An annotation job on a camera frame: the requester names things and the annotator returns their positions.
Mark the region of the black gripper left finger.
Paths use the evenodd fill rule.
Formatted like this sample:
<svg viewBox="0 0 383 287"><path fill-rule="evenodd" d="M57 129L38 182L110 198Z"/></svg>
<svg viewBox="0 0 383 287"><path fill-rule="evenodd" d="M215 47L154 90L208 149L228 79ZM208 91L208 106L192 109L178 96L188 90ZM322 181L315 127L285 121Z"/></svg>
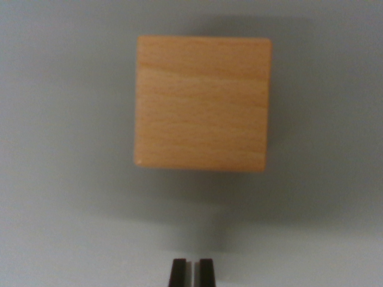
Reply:
<svg viewBox="0 0 383 287"><path fill-rule="evenodd" d="M185 258L176 258L172 262L169 287L192 286L192 262Z"/></svg>

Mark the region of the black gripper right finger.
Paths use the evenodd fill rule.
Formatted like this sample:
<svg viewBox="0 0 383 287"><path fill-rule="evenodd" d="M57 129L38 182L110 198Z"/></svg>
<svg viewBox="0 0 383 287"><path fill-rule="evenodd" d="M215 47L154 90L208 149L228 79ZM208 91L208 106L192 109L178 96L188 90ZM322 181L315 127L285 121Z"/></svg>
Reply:
<svg viewBox="0 0 383 287"><path fill-rule="evenodd" d="M194 287L216 287L214 262L203 258L194 264Z"/></svg>

